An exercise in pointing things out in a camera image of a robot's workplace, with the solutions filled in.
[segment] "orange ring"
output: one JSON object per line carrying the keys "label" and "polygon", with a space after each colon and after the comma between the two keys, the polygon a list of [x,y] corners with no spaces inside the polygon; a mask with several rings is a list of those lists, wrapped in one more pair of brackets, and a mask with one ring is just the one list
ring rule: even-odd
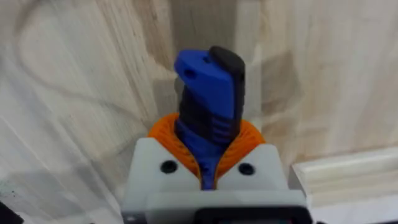
{"label": "orange ring", "polygon": [[[189,171],[201,180],[200,168],[192,153],[185,147],[174,133],[174,124],[178,119],[178,113],[164,116],[158,120],[148,133],[148,137],[155,138],[163,147],[165,147],[176,159],[178,159]],[[224,175],[237,162],[245,157],[259,144],[266,141],[261,133],[248,121],[242,120],[241,130],[235,140],[225,150],[223,156],[218,162],[215,184],[222,175]]]}

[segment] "screw hole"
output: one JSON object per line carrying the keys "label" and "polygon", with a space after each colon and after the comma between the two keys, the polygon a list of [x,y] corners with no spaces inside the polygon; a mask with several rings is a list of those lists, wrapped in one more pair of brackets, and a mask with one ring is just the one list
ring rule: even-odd
{"label": "screw hole", "polygon": [[204,61],[205,63],[210,63],[210,60],[209,60],[208,57],[203,57],[203,61]]}
{"label": "screw hole", "polygon": [[254,167],[249,163],[240,164],[238,170],[242,175],[253,175],[255,173]]}
{"label": "screw hole", "polygon": [[244,74],[241,74],[240,81],[244,82]]}
{"label": "screw hole", "polygon": [[160,166],[160,170],[165,174],[174,173],[177,170],[177,163],[174,161],[164,161]]}
{"label": "screw hole", "polygon": [[184,71],[184,74],[185,74],[185,76],[187,77],[187,78],[189,78],[189,79],[194,79],[194,78],[196,78],[196,73],[194,72],[194,71],[192,71],[192,70],[190,70],[190,69],[186,69],[185,71]]}

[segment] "wood grain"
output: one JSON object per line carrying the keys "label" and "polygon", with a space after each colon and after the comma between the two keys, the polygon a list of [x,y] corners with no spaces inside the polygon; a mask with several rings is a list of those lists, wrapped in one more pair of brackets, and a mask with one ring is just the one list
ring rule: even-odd
{"label": "wood grain", "polygon": [[394,146],[397,6],[3,0],[0,200],[31,223],[120,223],[131,146],[177,110],[172,64],[184,48],[245,59],[244,117],[286,169]]}

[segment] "black screw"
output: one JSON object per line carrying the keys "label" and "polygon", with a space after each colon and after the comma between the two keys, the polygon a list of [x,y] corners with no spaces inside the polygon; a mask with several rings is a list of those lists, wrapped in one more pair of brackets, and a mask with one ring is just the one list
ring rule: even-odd
{"label": "black screw", "polygon": [[184,71],[184,74],[185,74],[185,76],[187,77],[187,78],[189,78],[189,79],[194,79],[194,78],[196,78],[196,73],[193,71],[193,70],[190,70],[190,69],[186,69],[185,71]]}
{"label": "black screw", "polygon": [[255,173],[254,167],[249,163],[242,163],[238,170],[242,175],[253,175]]}
{"label": "black screw", "polygon": [[174,173],[177,170],[177,163],[174,161],[164,161],[160,166],[160,170],[165,174]]}

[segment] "wooden panel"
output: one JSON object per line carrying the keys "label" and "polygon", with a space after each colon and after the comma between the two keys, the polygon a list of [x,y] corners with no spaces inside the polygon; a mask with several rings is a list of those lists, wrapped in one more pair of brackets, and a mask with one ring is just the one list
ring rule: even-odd
{"label": "wooden panel", "polygon": [[3,0],[0,200],[31,223],[120,222],[131,146],[177,110],[184,48],[242,55],[244,117],[286,169],[394,146],[397,11],[395,0]]}
{"label": "wooden panel", "polygon": [[396,146],[398,2],[267,1],[263,11],[264,50],[275,53],[262,67],[262,130],[283,162]]}

